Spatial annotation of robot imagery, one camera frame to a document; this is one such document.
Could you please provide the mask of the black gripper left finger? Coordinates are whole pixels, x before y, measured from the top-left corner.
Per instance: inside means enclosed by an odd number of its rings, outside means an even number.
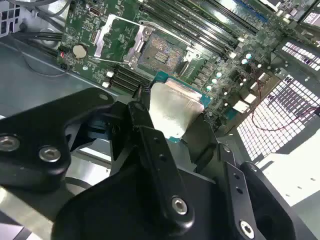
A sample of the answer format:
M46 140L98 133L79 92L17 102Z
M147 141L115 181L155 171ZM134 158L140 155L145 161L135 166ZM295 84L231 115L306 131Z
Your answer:
M71 165L71 152L95 139L111 142L114 158L122 162L115 174L137 163L174 161L142 102L114 101L99 88L88 88L0 121L0 183L28 192L55 191Z

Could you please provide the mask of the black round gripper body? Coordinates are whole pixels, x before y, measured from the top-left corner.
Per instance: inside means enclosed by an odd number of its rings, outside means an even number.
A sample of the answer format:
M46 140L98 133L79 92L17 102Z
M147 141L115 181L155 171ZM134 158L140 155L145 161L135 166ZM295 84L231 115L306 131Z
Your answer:
M233 240L237 228L226 196L238 176L231 165L216 182L176 167L172 159L120 170L80 193L59 212L56 240Z

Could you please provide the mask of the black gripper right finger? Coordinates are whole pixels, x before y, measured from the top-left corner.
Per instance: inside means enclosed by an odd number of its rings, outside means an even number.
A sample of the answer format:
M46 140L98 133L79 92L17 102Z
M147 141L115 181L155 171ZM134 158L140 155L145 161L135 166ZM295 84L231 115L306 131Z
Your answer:
M310 240L312 232L253 163L236 162L219 142L204 114L182 136L194 172L211 179L217 240Z

